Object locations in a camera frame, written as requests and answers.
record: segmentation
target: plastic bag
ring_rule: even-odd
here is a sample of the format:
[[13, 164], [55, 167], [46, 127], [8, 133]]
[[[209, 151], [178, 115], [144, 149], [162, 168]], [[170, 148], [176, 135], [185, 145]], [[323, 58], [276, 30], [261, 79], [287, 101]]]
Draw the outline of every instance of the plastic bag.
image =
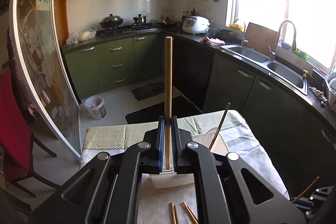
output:
[[78, 33], [72, 32], [69, 37], [66, 39], [67, 45], [77, 44], [78, 43]]
[[96, 33], [97, 33], [97, 28], [96, 27], [92, 27], [90, 30], [83, 32], [83, 33], [78, 33], [78, 41], [85, 41], [91, 38], [96, 37]]

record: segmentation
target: black floor mat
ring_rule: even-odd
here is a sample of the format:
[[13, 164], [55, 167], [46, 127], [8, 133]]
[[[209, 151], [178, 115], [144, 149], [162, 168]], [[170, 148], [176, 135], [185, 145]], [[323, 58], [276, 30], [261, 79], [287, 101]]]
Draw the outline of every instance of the black floor mat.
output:
[[[159, 116], [164, 115], [165, 103], [156, 104], [142, 110], [126, 115], [126, 121], [131, 123], [157, 122]], [[188, 102], [184, 97], [179, 96], [172, 99], [172, 116], [178, 118], [189, 117], [201, 114], [192, 103]]]

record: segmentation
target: sink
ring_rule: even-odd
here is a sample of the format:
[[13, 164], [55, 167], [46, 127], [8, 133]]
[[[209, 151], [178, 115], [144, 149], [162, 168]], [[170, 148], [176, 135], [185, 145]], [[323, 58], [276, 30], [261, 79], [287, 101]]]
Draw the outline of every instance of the sink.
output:
[[259, 63], [264, 63], [268, 61], [268, 58], [264, 56], [263, 54], [260, 54], [246, 47], [231, 47], [231, 48], [228, 48], [228, 50], [241, 54]]
[[276, 74], [279, 74], [280, 76], [282, 76], [283, 78], [288, 80], [293, 85], [297, 86], [300, 89], [303, 89], [303, 84], [304, 83], [303, 83], [302, 77], [297, 75], [292, 70], [287, 69], [285, 66], [283, 66], [279, 63], [275, 63], [275, 62], [271, 62], [271, 63], [267, 64], [267, 67], [270, 70], [274, 71]]

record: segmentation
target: faucet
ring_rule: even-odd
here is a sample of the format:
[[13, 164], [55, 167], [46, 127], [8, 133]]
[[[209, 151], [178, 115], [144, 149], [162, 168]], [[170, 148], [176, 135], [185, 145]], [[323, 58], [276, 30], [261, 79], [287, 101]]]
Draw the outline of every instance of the faucet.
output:
[[281, 34], [281, 29], [282, 29], [282, 26], [285, 24], [285, 23], [291, 23], [294, 27], [294, 38], [293, 38], [293, 44], [292, 44], [292, 50], [296, 50], [296, 28], [295, 28], [295, 25], [293, 22], [291, 22], [290, 20], [288, 19], [285, 19], [283, 22], [281, 22], [280, 24], [280, 27], [279, 27], [279, 30], [278, 30], [278, 35], [277, 35], [277, 39], [275, 41], [275, 44], [274, 44], [274, 49], [273, 51], [271, 50], [271, 47], [268, 45], [268, 48], [272, 54], [272, 57], [271, 57], [271, 61], [274, 61], [275, 60], [275, 56], [277, 55], [277, 50], [278, 50], [278, 43], [279, 43], [279, 39], [280, 39], [280, 34]]
[[245, 39], [246, 24], [245, 24], [244, 21], [243, 21], [243, 23], [244, 23], [244, 33], [243, 33], [243, 37], [242, 37], [241, 40], [240, 40], [240, 46], [241, 46], [241, 47], [243, 47], [244, 44], [246, 44], [246, 43], [248, 42], [248, 40]]

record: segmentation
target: window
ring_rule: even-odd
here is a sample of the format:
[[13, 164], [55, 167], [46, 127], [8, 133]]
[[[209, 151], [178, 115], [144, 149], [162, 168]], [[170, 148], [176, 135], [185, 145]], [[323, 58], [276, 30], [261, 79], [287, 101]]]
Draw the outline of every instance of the window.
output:
[[[296, 45], [310, 61], [330, 72], [335, 59], [336, 0], [235, 0], [233, 20], [239, 18], [278, 31], [288, 18], [296, 27]], [[292, 44], [294, 29], [283, 27], [281, 38]]]

